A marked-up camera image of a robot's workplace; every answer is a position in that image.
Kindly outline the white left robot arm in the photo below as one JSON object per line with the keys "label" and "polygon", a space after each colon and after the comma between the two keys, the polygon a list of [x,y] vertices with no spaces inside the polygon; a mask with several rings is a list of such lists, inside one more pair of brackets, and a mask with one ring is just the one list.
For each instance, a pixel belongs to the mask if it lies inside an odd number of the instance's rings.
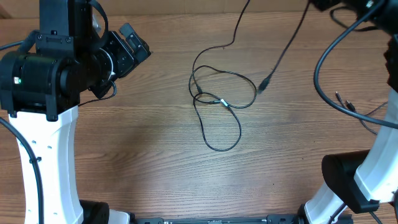
{"label": "white left robot arm", "polygon": [[149,46],[130,24],[99,28],[98,1],[41,1],[39,8],[39,28],[1,47],[1,109],[8,113],[1,124],[19,147],[24,221],[133,223],[129,212],[79,198],[75,129],[81,93],[114,97],[116,81],[149,58]]}

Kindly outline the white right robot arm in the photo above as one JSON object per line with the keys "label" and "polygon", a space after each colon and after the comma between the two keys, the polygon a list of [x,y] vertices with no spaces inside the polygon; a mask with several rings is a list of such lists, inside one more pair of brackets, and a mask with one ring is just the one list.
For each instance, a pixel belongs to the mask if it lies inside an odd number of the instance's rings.
{"label": "white right robot arm", "polygon": [[[339,35],[320,57],[313,74],[314,87],[325,103],[358,120],[380,125],[373,147],[366,151],[326,155],[322,159],[324,183],[301,205],[294,223],[351,223],[340,218],[346,208],[374,215],[380,204],[397,206],[397,1],[345,1],[357,20]],[[336,104],[324,94],[319,74],[328,54],[362,22],[371,21],[390,35],[385,52],[389,92],[384,119],[359,114]]]}

